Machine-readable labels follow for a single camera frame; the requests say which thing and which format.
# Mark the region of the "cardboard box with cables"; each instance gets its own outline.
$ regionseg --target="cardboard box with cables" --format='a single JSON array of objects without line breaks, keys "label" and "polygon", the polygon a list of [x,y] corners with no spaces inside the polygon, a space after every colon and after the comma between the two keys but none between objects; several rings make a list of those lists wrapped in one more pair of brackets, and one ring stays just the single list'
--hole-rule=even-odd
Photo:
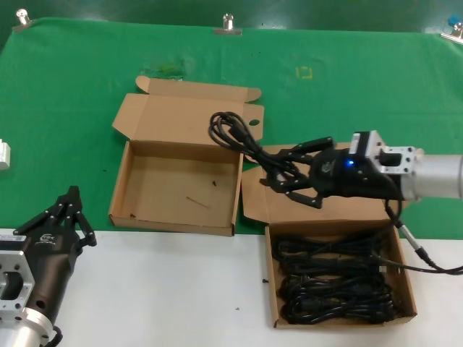
[{"label": "cardboard box with cables", "polygon": [[[293,146],[270,146],[264,147],[264,150],[274,154],[280,149],[291,147]],[[359,197],[329,197],[324,199],[323,207],[318,210],[291,201],[284,194],[275,193],[260,183],[262,178],[265,178],[265,171],[261,167],[245,171],[242,174],[242,196],[245,216],[268,224],[265,236],[266,254],[271,318],[275,328],[375,327],[409,322],[416,316],[417,310],[407,271],[394,266],[377,266],[386,279],[387,286],[390,286],[397,308],[392,320],[370,324],[364,320],[337,317],[314,325],[289,323],[282,314],[285,301],[279,292],[287,274],[282,271],[281,263],[272,256],[272,242],[276,238],[296,236],[313,239],[315,242],[331,242],[362,231],[382,230],[386,246],[381,250],[381,256],[403,264],[404,255],[399,235],[391,225],[383,201]],[[309,196],[315,195],[313,189],[300,192]]]}]

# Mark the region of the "binder clip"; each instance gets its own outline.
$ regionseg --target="binder clip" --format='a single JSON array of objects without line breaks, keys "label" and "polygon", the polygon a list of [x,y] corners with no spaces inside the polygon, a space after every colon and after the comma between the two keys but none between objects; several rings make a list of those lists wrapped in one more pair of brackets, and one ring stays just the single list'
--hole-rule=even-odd
[{"label": "binder clip", "polygon": [[33,20],[29,19],[29,16],[27,15],[27,11],[25,9],[18,9],[16,11],[16,17],[20,21],[20,25],[13,27],[13,31],[18,32],[26,27],[30,27],[30,25],[33,23]]},{"label": "binder clip", "polygon": [[456,23],[451,34],[441,33],[441,36],[447,40],[454,41],[460,45],[463,45],[463,22]]},{"label": "binder clip", "polygon": [[214,33],[219,35],[241,35],[243,30],[236,29],[233,26],[233,14],[226,13],[224,14],[224,27],[214,29]]}]

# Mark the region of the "cardboard box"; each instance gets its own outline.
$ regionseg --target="cardboard box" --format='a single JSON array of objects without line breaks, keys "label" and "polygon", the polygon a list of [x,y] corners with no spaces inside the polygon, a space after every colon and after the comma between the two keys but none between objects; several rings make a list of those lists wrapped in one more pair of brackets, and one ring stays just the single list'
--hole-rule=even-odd
[{"label": "cardboard box", "polygon": [[109,217],[115,226],[232,236],[242,155],[208,135],[217,111],[233,111],[262,137],[259,89],[138,77],[113,127],[127,136]]},{"label": "cardboard box", "polygon": [[[277,153],[281,146],[265,147],[270,153]],[[277,329],[313,329],[317,327],[375,327],[409,322],[416,316],[415,300],[407,271],[395,267],[386,268],[386,281],[393,289],[394,302],[402,316],[380,325],[370,325],[348,319],[336,318],[317,325],[291,325],[281,315],[284,301],[277,291],[286,277],[279,263],[272,258],[271,241],[281,234],[295,234],[319,240],[340,239],[349,233],[372,228],[384,228],[391,222],[384,212],[381,200],[359,197],[329,197],[324,199],[322,209],[291,201],[284,194],[277,194],[271,188],[259,183],[265,178],[261,167],[242,174],[242,196],[245,216],[268,223],[266,227],[266,254],[270,288],[270,305],[273,326]],[[315,196],[313,189],[302,191]],[[390,247],[382,255],[395,262],[404,263],[404,256],[397,230],[390,227],[388,234]]]}]

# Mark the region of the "small debris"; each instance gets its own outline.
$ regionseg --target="small debris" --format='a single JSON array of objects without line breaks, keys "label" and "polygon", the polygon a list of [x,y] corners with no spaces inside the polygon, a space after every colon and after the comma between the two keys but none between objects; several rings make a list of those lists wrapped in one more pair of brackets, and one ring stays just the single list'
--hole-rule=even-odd
[{"label": "small debris", "polygon": [[205,207],[205,208],[209,208],[209,206],[204,205],[204,204],[202,204],[201,202],[192,199],[191,197],[187,197],[187,199],[188,199],[189,201],[196,202],[197,204],[199,204],[199,205],[201,205],[201,206],[203,206],[203,207]]}]

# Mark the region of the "metal clip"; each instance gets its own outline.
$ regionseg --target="metal clip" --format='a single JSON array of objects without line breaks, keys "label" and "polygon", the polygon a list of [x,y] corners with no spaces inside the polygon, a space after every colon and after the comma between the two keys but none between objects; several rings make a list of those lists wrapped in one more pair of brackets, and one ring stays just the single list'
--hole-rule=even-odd
[{"label": "metal clip", "polygon": [[233,14],[224,14],[224,27],[214,29],[214,33],[219,35],[241,35],[243,30],[236,29],[233,26],[233,19]]},{"label": "metal clip", "polygon": [[30,23],[30,19],[27,15],[27,11],[25,9],[18,9],[16,12],[17,19],[20,20],[21,25],[28,25]]},{"label": "metal clip", "polygon": [[463,22],[456,23],[451,34],[441,33],[443,38],[463,45]]}]

